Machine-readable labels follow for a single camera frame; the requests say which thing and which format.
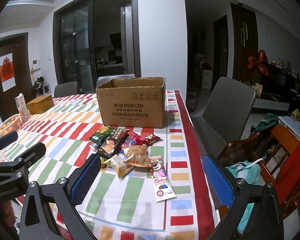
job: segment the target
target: green cloth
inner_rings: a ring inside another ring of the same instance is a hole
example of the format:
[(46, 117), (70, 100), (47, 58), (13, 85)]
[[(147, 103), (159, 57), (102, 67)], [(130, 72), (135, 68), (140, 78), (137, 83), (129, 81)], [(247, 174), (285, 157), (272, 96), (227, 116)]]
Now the green cloth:
[(276, 124), (278, 124), (278, 117), (274, 114), (267, 113), (264, 119), (262, 119), (260, 123), (257, 125), (253, 133), (266, 130), (272, 126), (275, 126)]

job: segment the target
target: striped tablecloth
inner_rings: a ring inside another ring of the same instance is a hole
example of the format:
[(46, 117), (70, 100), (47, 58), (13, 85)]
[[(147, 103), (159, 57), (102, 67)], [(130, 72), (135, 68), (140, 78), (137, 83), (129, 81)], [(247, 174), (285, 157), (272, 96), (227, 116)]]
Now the striped tablecloth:
[[(29, 181), (40, 185), (55, 183), (82, 166), (92, 153), (89, 136), (102, 126), (95, 94), (55, 98), (54, 103), (47, 112), (24, 123), (18, 141), (2, 151), (11, 161), (35, 143), (44, 143), (45, 156), (29, 169)], [(206, 239), (213, 231), (216, 213), (193, 127), (178, 91), (167, 91), (166, 114), (163, 129), (129, 129), (162, 138), (148, 153), (163, 156), (177, 198), (157, 203), (149, 172), (136, 168), (119, 179), (112, 168), (102, 170), (82, 205), (76, 206), (97, 239)], [(58, 224), (65, 227), (56, 205), (50, 206)]]

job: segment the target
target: gray dining chair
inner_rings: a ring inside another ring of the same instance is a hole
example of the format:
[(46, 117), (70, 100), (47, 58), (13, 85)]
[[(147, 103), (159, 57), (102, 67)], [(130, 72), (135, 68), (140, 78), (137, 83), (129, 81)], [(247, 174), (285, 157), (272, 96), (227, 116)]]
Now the gray dining chair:
[(230, 142), (240, 140), (257, 92), (237, 80), (220, 77), (202, 115), (192, 122), (202, 144), (215, 157)]
[(96, 83), (96, 88), (103, 83), (106, 83), (112, 79), (119, 79), (119, 78), (135, 78), (134, 74), (121, 74), (121, 75), (113, 75), (113, 76), (103, 76), (103, 77), (98, 77), (97, 83)]
[(54, 89), (54, 97), (61, 98), (79, 94), (79, 87), (76, 81), (57, 85)]

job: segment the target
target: orange chair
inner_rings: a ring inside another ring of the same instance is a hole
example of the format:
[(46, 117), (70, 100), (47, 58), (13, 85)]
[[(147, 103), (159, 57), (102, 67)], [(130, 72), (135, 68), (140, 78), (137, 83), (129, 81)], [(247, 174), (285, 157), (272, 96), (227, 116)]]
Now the orange chair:
[[(231, 164), (245, 160), (253, 162), (262, 156), (267, 147), (269, 147), (269, 144), (273, 138), (277, 139), (278, 144), (276, 145), (272, 153), (264, 161), (258, 162), (258, 164), (261, 168), (260, 174), (263, 180), (265, 182), (274, 183), (274, 172), (277, 171), (282, 164), (284, 164), (284, 162), (287, 160), (287, 157), (289, 157), (289, 155), (293, 153), (300, 141), (296, 137), (296, 135), (285, 126), (276, 125), (273, 128), (270, 128), (270, 130), (265, 130), (257, 134), (252, 134), (249, 138), (245, 140), (234, 141), (232, 143), (229, 143), (219, 155), (218, 160), (222, 163), (223, 166), (229, 166)], [(257, 153), (255, 153), (257, 146), (263, 139), (266, 139), (265, 144), (260, 148), (260, 150)], [(285, 149), (285, 154), (277, 163), (277, 165), (270, 171), (266, 165), (270, 161), (270, 159), (273, 158), (273, 156), (275, 156), (280, 147), (283, 147)], [(287, 199), (281, 205), (283, 218), (290, 215), (294, 210), (296, 210), (300, 206), (300, 199), (298, 198), (299, 196), (300, 179), (294, 187), (294, 189), (288, 194)]]

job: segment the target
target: red cloth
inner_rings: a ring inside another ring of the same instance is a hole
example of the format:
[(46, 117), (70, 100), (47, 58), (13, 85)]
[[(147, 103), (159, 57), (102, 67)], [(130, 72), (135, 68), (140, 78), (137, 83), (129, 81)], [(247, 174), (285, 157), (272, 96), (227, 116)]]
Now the red cloth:
[(294, 188), (300, 178), (300, 142), (291, 156), (286, 160), (274, 186), (277, 191), (280, 204), (286, 200), (290, 191)]

